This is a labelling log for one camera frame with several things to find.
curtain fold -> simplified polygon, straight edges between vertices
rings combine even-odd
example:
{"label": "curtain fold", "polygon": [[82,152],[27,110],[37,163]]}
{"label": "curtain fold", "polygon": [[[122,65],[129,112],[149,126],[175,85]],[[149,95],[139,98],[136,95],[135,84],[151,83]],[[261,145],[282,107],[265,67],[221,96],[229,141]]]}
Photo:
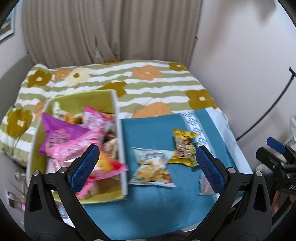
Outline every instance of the curtain fold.
{"label": "curtain fold", "polygon": [[189,66],[201,0],[24,0],[35,64],[50,68],[157,59]]}

blue mat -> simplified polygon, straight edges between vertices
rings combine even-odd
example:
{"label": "blue mat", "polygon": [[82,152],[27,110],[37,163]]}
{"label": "blue mat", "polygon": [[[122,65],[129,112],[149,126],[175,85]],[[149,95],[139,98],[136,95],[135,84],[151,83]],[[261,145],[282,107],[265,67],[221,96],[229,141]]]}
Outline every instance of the blue mat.
{"label": "blue mat", "polygon": [[[192,112],[214,154],[226,167],[235,167],[223,139],[206,110]],[[181,114],[123,119],[128,180],[138,168],[132,147],[174,150],[173,129],[190,130],[191,121]],[[173,232],[202,221],[214,205],[212,196],[199,196],[201,170],[181,164],[167,168],[176,188],[128,186],[126,200],[85,205],[85,210],[111,239],[140,239]]]}

blue gripper pad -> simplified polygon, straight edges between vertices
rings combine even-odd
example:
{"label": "blue gripper pad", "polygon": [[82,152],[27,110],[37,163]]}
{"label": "blue gripper pad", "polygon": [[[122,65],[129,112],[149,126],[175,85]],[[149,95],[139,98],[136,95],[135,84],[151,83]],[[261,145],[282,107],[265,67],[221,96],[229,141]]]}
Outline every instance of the blue gripper pad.
{"label": "blue gripper pad", "polygon": [[199,146],[196,149],[195,157],[214,192],[221,194],[228,181],[224,164],[214,158],[205,146]]}
{"label": "blue gripper pad", "polygon": [[69,166],[68,183],[72,193],[80,192],[100,157],[99,148],[90,145],[81,157]]}
{"label": "blue gripper pad", "polygon": [[266,144],[270,146],[272,149],[276,150],[278,153],[284,154],[286,152],[285,145],[281,144],[272,137],[267,138]]}

floral blanket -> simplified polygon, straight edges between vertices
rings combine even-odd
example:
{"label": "floral blanket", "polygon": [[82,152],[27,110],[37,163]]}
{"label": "floral blanket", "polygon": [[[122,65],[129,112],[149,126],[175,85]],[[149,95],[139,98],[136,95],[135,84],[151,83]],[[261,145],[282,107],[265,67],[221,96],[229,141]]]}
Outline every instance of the floral blanket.
{"label": "floral blanket", "polygon": [[37,64],[21,84],[15,105],[3,118],[0,150],[26,166],[45,102],[97,89],[116,90],[121,119],[217,108],[201,83],[180,63],[120,61],[57,69]]}

person's hand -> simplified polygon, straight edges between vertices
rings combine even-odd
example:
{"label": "person's hand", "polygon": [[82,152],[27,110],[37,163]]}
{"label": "person's hand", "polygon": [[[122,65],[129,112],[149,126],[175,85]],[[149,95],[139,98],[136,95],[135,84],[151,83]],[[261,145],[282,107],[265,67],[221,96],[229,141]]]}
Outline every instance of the person's hand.
{"label": "person's hand", "polygon": [[[274,200],[272,202],[271,205],[271,212],[272,213],[276,213],[279,209],[279,197],[280,197],[281,193],[279,191],[276,192],[275,196],[274,196]],[[296,195],[290,195],[290,201],[291,202],[295,202],[296,200]]]}

